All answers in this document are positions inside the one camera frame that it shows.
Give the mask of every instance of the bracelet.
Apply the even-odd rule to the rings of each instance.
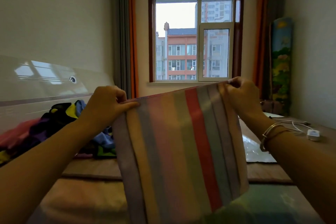
[[[285,128],[281,123],[274,123],[272,124],[268,129],[266,129],[266,131],[263,133],[263,139],[261,140],[261,143],[260,143],[260,150],[263,151],[263,152],[267,152],[266,148],[265,148],[265,144],[272,138],[278,136],[279,134],[285,132],[285,131],[288,131],[287,129],[285,130],[281,130],[280,132],[276,133],[274,136],[272,137],[269,137],[269,134],[270,132],[276,128],[276,127],[283,127]]]

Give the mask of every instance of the rooftop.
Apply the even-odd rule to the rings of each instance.
[[[196,35],[196,28],[170,28],[168,35]]]

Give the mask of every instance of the striped towel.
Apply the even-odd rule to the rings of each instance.
[[[224,83],[136,99],[140,107],[114,122],[132,223],[201,220],[248,190],[242,133]]]

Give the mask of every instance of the window frame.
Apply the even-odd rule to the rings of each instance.
[[[149,11],[149,82],[155,82],[156,74],[154,68],[156,65],[156,56],[154,57],[154,53],[156,53],[156,43],[155,43],[155,0],[148,0],[148,11]],[[201,11],[201,5],[198,4],[198,11]],[[233,53],[232,57],[232,65],[229,66],[231,71],[228,71],[228,78],[236,77],[241,75],[241,59],[242,59],[242,36],[243,36],[243,14],[244,14],[244,0],[233,0],[233,7],[232,7],[232,24],[233,24],[233,37],[231,37],[229,46],[232,45]],[[198,34],[197,34],[197,43],[199,43],[200,37],[200,27],[198,26]],[[202,68],[203,66],[199,65],[201,58],[203,55],[200,54],[199,44],[197,45],[197,59],[198,59],[198,68]],[[201,73],[198,71],[197,73],[200,75],[200,78],[197,76],[197,80],[195,82],[201,82],[204,78],[202,76],[203,70]]]

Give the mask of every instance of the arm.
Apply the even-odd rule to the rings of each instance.
[[[275,122],[265,116],[253,82],[234,78],[224,85],[232,106],[247,127],[258,137]],[[275,128],[276,134],[283,128]],[[336,159],[320,152],[307,140],[291,132],[270,139],[266,149],[293,180],[326,223],[334,223],[336,207]]]
[[[0,168],[0,223],[25,223],[74,155],[138,103],[117,87],[98,87],[78,120]]]

